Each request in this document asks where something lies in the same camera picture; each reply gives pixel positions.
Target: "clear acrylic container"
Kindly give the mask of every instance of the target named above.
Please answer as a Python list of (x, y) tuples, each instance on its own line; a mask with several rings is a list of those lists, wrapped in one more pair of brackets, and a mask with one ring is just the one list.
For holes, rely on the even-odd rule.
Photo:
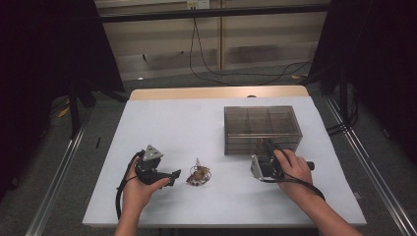
[(303, 135), (292, 106), (224, 107), (224, 154), (266, 154), (261, 139), (295, 150)]

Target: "metal rail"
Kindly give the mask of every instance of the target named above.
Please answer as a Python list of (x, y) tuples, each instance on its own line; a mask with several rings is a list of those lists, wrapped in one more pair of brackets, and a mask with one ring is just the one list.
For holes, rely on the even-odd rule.
[[(340, 114), (340, 108), (338, 107), (336, 101), (331, 96), (327, 96), (326, 99), (328, 106), (331, 112), (334, 115), (334, 118), (337, 120), (337, 123), (342, 126), (343, 117)], [(371, 179), (371, 182), (374, 184), (375, 189), (383, 200), (384, 204), (387, 207), (387, 210), (391, 214), (393, 220), (404, 236), (417, 236), (417, 231), (414, 228), (411, 220), (409, 219), (404, 208), (393, 194), (383, 176), (381, 175), (378, 168), (375, 166), (370, 155), (366, 152), (359, 138), (356, 136), (355, 132), (351, 127), (343, 127), (343, 133), (346, 136), (347, 141), (352, 146), (356, 156), (361, 162), (364, 170), (368, 174), (368, 177)]]
[(92, 18), (74, 18), (64, 20), (67, 23), (122, 23), (122, 22), (142, 22), (157, 20), (193, 19), (193, 18), (213, 18), (213, 17), (236, 17), (272, 14), (292, 14), (292, 13), (314, 13), (327, 12), (330, 3), (310, 4), (310, 5), (289, 5), (278, 7), (252, 7), (252, 8), (217, 8), (201, 10), (184, 10), (154, 13), (135, 13), (135, 14), (107, 14)]
[(43, 229), (45, 228), (49, 215), (55, 205), (59, 192), (62, 189), (62, 184), (64, 183), (68, 169), (70, 168), (71, 162), (77, 152), (78, 146), (80, 145), (81, 139), (84, 134), (84, 130), (86, 128), (86, 124), (89, 122), (91, 114), (92, 108), (87, 111), (86, 118), (84, 119), (79, 132), (69, 142), (64, 157), (62, 158), (58, 170), (56, 171), (55, 176), (52, 179), (52, 183), (50, 184), (49, 189), (46, 192), (45, 197), (43, 198), (42, 204), (40, 205), (39, 209), (33, 217), (33, 220), (30, 223), (30, 227), (26, 233), (26, 236), (42, 235)]

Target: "person's left hand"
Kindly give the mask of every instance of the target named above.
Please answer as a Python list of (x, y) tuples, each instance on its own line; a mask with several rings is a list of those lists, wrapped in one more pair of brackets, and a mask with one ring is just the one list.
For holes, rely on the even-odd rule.
[[(139, 158), (136, 157), (132, 163), (126, 180), (137, 176), (135, 172), (135, 165), (138, 163)], [(126, 184), (123, 190), (123, 208), (122, 214), (128, 213), (131, 216), (139, 217), (143, 208), (149, 203), (152, 194), (169, 184), (169, 178), (163, 178), (151, 185), (142, 183), (138, 178), (134, 178)]]

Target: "table surface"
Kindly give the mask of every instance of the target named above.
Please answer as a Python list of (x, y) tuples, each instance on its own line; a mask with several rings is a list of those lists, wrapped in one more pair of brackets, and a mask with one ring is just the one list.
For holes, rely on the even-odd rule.
[[(163, 96), (157, 99), (154, 95), (159, 92)], [(209, 98), (201, 98), (204, 93)], [(247, 95), (257, 98), (246, 98)], [(314, 227), (310, 218), (275, 184), (253, 178), (250, 155), (224, 155), (223, 108), (232, 105), (292, 105), (303, 133), (297, 154), (315, 162), (312, 173), (315, 185), (347, 222), (366, 223), (311, 97), (302, 87), (265, 87), (134, 91), (83, 224), (117, 225), (115, 189), (131, 157), (152, 144), (164, 152), (159, 171), (181, 169), (182, 173), (174, 187), (163, 188), (153, 195), (141, 215), (141, 227)], [(212, 174), (201, 187), (186, 183), (196, 158)]]

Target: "floor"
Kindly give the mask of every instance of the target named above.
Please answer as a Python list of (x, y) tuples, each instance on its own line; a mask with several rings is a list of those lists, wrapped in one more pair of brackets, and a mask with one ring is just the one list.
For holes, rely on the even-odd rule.
[[(193, 74), (179, 74), (170, 77), (160, 77), (144, 80), (125, 81), (128, 96), (133, 89), (174, 88), (174, 87), (216, 87), (224, 84), (258, 85), (294, 85), (300, 79), (293, 79), (290, 75), (304, 75), (309, 71), (309, 64), (295, 64), (288, 71), (299, 71), (289, 76), (279, 77), (283, 66), (256, 67), (248, 63), (246, 69), (234, 70), (233, 73), (253, 73), (251, 76), (219, 76), (210, 72), (199, 73), (197, 78)], [(260, 74), (275, 74), (263, 77)], [(319, 84), (307, 86), (309, 94), (315, 101), (318, 110), (327, 127), (336, 123), (327, 99), (320, 94)], [(82, 117), (86, 119), (85, 132), (74, 159), (69, 163), (64, 184), (59, 188), (59, 195), (54, 200), (51, 211), (47, 214), (45, 224), (40, 227), (39, 235), (112, 235), (114, 229), (94, 229), (82, 225), (81, 222), (89, 203), (96, 179), (111, 145), (112, 137), (117, 128), (118, 120), (124, 109), (124, 104), (111, 100), (101, 93), (95, 93), (97, 104), (93, 109), (82, 108)], [(51, 106), (59, 103), (65, 97), (57, 98)], [(406, 215), (412, 222), (417, 221), (417, 167), (405, 156), (399, 144), (386, 138), (384, 127), (378, 119), (360, 103), (359, 120), (354, 126), (373, 163), (376, 165), (390, 190), (398, 199)], [(36, 153), (26, 163), (26, 171), (20, 176), (20, 186), (9, 191), (0, 204), (0, 235), (24, 235), (30, 228), (37, 209), (48, 191), (50, 183), (65, 155), (71, 135), (70, 114), (62, 118), (57, 112), (51, 114), (51, 124), (37, 148)], [(352, 146), (343, 133), (331, 136), (333, 146), (339, 157), (346, 179), (354, 193), (358, 194), (358, 203), (368, 221), (368, 225), (359, 227), (365, 235), (407, 235), (401, 232), (387, 210), (386, 204), (375, 190), (374, 184), (368, 177), (361, 162), (358, 160)], [(200, 229), (180, 229), (178, 235), (205, 235), (212, 231)], [(216, 231), (228, 235), (269, 235), (288, 233), (272, 229), (271, 232), (259, 230), (230, 229)], [(141, 229), (141, 235), (159, 235), (157, 229)]]

